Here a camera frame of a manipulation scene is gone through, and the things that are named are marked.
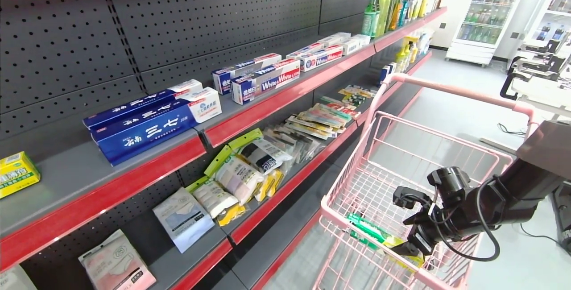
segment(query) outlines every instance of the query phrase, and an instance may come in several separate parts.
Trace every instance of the gray shelf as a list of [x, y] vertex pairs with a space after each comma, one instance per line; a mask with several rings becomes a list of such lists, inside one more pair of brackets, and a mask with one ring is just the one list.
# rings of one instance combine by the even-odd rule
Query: gray shelf
[[0, 200], [0, 236], [6, 237], [26, 227], [114, 178], [195, 139], [197, 135], [197, 131], [190, 129], [118, 166], [110, 166], [93, 141], [37, 163], [41, 181]]

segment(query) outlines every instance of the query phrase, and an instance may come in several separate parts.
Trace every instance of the shopping cart handle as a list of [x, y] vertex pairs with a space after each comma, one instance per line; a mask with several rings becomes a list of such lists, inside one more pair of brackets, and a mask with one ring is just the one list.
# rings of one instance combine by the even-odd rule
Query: shopping cart handle
[[410, 77], [405, 73], [392, 73], [387, 75], [387, 77], [381, 84], [379, 91], [375, 95], [375, 98], [373, 98], [373, 102], [371, 103], [371, 106], [373, 108], [369, 108], [369, 111], [367, 112], [367, 117], [365, 118], [363, 132], [361, 132], [361, 138], [368, 134], [369, 127], [371, 126], [371, 122], [373, 121], [373, 116], [378, 108], [379, 100], [381, 99], [381, 96], [383, 95], [384, 91], [387, 90], [388, 85], [392, 81], [400, 81], [401, 83], [414, 84], [422, 87], [427, 87], [430, 89], [435, 89], [437, 91], [444, 91], [446, 93], [451, 93], [454, 95], [460, 95], [462, 97], [483, 101], [484, 103], [490, 103], [500, 107], [509, 108], [512, 109], [512, 111], [525, 114], [529, 119], [528, 133], [526, 137], [529, 136], [531, 133], [533, 133], [539, 126], [539, 123], [536, 120], [535, 109], [529, 103], [524, 103], [522, 101], [514, 101], [501, 97], [492, 97], [490, 95], [479, 93], [477, 91], [471, 91], [470, 89], [463, 87], [447, 85], [447, 84], [439, 84], [433, 81], [428, 81], [416, 77]]

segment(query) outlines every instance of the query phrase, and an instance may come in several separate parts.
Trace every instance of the white toothpaste box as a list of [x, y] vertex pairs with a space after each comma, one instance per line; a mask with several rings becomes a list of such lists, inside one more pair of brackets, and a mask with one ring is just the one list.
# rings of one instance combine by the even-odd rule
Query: white toothpaste box
[[361, 47], [367, 46], [371, 42], [371, 37], [365, 34], [355, 34], [352, 38], [361, 40]]
[[339, 45], [343, 47], [343, 56], [348, 56], [361, 49], [361, 40], [358, 38], [349, 38], [339, 42]]
[[273, 65], [280, 60], [281, 54], [266, 54], [234, 66], [213, 70], [212, 80], [214, 80], [214, 88], [220, 95], [226, 95], [230, 93], [230, 80], [233, 78], [248, 75], [256, 70]]
[[314, 42], [309, 46], [303, 47], [298, 51], [294, 51], [291, 54], [288, 54], [285, 58], [299, 58], [302, 54], [310, 54], [312, 52], [322, 50], [326, 46], [322, 42]]
[[232, 79], [232, 99], [244, 105], [255, 97], [299, 78], [300, 60], [289, 58], [256, 72]]
[[318, 42], [324, 44], [325, 47], [329, 47], [329, 46], [339, 44], [339, 42], [342, 42], [344, 40], [349, 39], [350, 36], [351, 36], [351, 34], [349, 32], [337, 32], [335, 34], [332, 34], [328, 37], [323, 38], [322, 40], [319, 40]]
[[343, 47], [340, 45], [333, 45], [312, 54], [301, 55], [299, 59], [302, 62], [302, 72], [306, 72], [319, 66], [323, 66], [327, 62], [337, 60], [342, 56]]

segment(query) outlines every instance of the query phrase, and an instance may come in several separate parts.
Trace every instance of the blue package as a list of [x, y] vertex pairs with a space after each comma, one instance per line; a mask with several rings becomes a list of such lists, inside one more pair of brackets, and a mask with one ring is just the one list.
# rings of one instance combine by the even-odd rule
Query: blue package
[[214, 227], [202, 205], [183, 187], [153, 209], [180, 253]]
[[163, 91], [159, 91], [158, 93], [131, 101], [125, 105], [117, 106], [101, 113], [96, 113], [93, 116], [83, 119], [83, 125], [91, 131], [94, 131], [108, 124], [116, 123], [124, 118], [141, 113], [143, 109], [149, 109], [154, 105], [173, 101], [180, 95], [194, 93], [201, 89], [202, 84], [200, 81], [191, 79], [176, 86], [169, 87]]
[[91, 137], [116, 166], [221, 113], [218, 93], [206, 87], [99, 128]]

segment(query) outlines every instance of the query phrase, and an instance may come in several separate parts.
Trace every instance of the blue toothpaste box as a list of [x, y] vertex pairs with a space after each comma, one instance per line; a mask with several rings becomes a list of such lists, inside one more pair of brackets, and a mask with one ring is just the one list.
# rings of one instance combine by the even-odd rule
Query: blue toothpaste box
[[116, 123], [123, 118], [141, 113], [145, 109], [149, 109], [156, 104], [162, 104], [177, 99], [180, 95], [194, 93], [202, 89], [202, 84], [198, 80], [188, 80], [173, 87], [169, 87], [158, 93], [148, 95], [141, 99], [131, 101], [125, 105], [108, 109], [101, 113], [96, 113], [86, 119], [83, 119], [83, 125], [90, 130], [96, 130], [108, 124]]
[[247, 62], [241, 62], [234, 66], [216, 69], [212, 71], [212, 80], [214, 80], [214, 88], [220, 95], [230, 93], [230, 81], [234, 78], [248, 75], [249, 73], [260, 70], [266, 66], [273, 65], [281, 60], [281, 54], [266, 54]]
[[240, 105], [253, 101], [257, 95], [299, 78], [300, 61], [289, 58], [246, 76], [232, 79], [232, 100]]
[[294, 51], [291, 54], [288, 54], [285, 58], [299, 58], [299, 56], [302, 54], [309, 54], [317, 50], [322, 50], [323, 48], [325, 48], [325, 45], [322, 42], [315, 42], [309, 46], [301, 48], [298, 51]]
[[101, 127], [91, 137], [116, 166], [220, 113], [218, 92], [206, 87]]

